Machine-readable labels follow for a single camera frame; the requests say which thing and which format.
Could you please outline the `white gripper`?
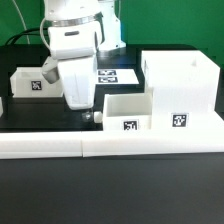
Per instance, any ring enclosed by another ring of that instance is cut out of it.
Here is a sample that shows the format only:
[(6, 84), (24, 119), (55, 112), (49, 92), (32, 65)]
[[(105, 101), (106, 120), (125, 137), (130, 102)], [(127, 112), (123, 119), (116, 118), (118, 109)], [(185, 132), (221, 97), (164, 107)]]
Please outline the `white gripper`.
[[(58, 62), (58, 72), (69, 108), (71, 110), (92, 108), (97, 75), (96, 56), (61, 60)], [(84, 112), (82, 120), (92, 121), (93, 113)]]

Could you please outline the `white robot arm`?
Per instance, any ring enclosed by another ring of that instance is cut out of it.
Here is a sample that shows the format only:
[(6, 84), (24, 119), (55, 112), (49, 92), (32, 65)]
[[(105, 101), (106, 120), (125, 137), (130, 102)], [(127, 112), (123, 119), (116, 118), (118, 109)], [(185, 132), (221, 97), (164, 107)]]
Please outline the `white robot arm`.
[(115, 14), (118, 0), (44, 0), (41, 39), (49, 50), (42, 75), (60, 81), (68, 107), (74, 111), (94, 106), (97, 57), (126, 47), (121, 21)]

